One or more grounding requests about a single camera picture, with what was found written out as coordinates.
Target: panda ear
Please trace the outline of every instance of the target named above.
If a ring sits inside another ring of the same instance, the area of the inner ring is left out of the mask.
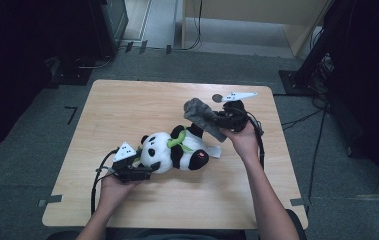
[[[141,144],[143,144],[143,142],[145,142],[145,140],[148,138],[149,136],[148,135],[145,135],[142,137],[142,140],[140,141]]]

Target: white object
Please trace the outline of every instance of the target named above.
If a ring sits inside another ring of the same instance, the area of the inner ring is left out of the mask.
[[[249,98],[249,97],[255,97],[257,96],[257,92],[231,92],[229,95],[223,97],[221,99],[222,102],[231,102],[231,101],[237,101],[241,100],[244,98]]]
[[[136,151],[127,142],[124,142],[115,154],[113,162],[118,162],[134,155],[136,155]]]

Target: gray carpet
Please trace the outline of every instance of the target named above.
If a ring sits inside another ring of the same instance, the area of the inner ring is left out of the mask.
[[[165,50],[149,49],[139,54],[133,49],[120,51],[110,64],[94,70],[87,86],[42,90],[0,143],[0,239],[46,239],[65,230],[43,226],[44,208],[36,204],[52,191],[96,79],[264,85],[283,94],[278,70],[297,70],[301,64],[296,59],[181,51],[166,55]],[[309,97],[276,96],[275,101],[282,123],[317,110]],[[65,106],[78,107],[69,125],[72,110]],[[316,114],[285,130],[301,194],[308,198],[311,192],[307,237],[379,239],[379,168],[368,159],[346,156],[342,133],[331,113],[324,115],[310,185],[322,116]],[[255,231],[248,233],[250,238],[255,236]]]

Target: person's left hand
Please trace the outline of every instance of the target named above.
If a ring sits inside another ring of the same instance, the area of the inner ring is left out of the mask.
[[[101,181],[101,197],[98,209],[102,208],[111,214],[123,202],[130,191],[141,183],[141,181],[138,181],[123,184],[112,175],[103,178]]]

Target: black tape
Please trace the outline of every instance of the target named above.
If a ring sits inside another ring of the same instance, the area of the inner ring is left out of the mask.
[[[148,44],[148,40],[145,40],[142,42],[142,46],[140,46],[140,49],[139,49],[139,54],[142,54],[145,52],[147,44]]]
[[[291,199],[290,201],[293,207],[302,206],[302,205],[310,206],[309,201],[308,200],[306,201],[304,198],[295,198],[295,199]]]
[[[129,42],[126,46],[126,53],[130,52],[132,50],[132,47],[133,47],[133,42]]]
[[[167,50],[165,51],[165,54],[170,54],[171,53],[171,45],[167,45]]]
[[[37,203],[38,207],[46,207],[48,203],[55,203],[55,202],[61,202],[62,201],[62,195],[54,195],[49,196],[46,200],[39,200]]]

